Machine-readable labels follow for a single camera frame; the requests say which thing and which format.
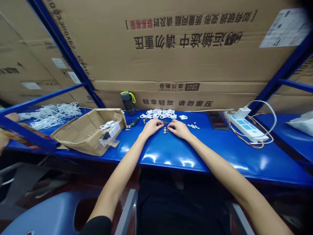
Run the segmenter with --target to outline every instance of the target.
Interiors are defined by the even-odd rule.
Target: black shirt sleeve
[[[112,221],[106,216],[97,216],[89,220],[80,235],[110,235]]]

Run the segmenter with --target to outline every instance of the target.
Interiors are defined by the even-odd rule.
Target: screwdriver
[[[138,120],[139,120],[139,117],[136,118],[135,120],[133,120],[133,122],[131,123],[131,126],[135,126],[137,124]]]

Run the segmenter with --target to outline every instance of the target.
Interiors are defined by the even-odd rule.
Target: human arm
[[[224,158],[198,140],[184,123],[173,120],[168,129],[195,149],[212,174],[248,213],[258,234],[293,234],[263,195]]]
[[[135,169],[144,144],[151,135],[163,126],[163,122],[159,119],[152,119],[146,123],[136,142],[117,165],[103,187],[88,221],[101,215],[110,218],[112,221],[118,200]]]

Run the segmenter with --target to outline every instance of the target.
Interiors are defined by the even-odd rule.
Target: open cardboard box
[[[121,109],[93,109],[61,126],[51,134],[51,138],[79,152],[102,156],[110,145],[100,144],[99,139],[103,135],[100,126],[111,120],[119,123],[119,130],[112,138],[113,141],[127,125],[125,114]]]

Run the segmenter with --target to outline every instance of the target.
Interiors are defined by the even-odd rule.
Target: white label
[[[59,58],[51,58],[53,60],[53,62],[55,63],[55,65],[58,67],[58,68],[63,68],[63,69],[66,69],[66,66],[65,64],[63,63],[63,60],[62,59],[59,59]]]
[[[310,20],[305,9],[281,10],[267,32],[260,48],[299,46],[310,32]]]
[[[37,83],[22,83],[22,85],[30,90],[41,90]]]
[[[80,80],[78,79],[78,77],[76,76],[74,72],[68,72],[68,74],[70,75],[70,77],[76,84],[81,84]]]

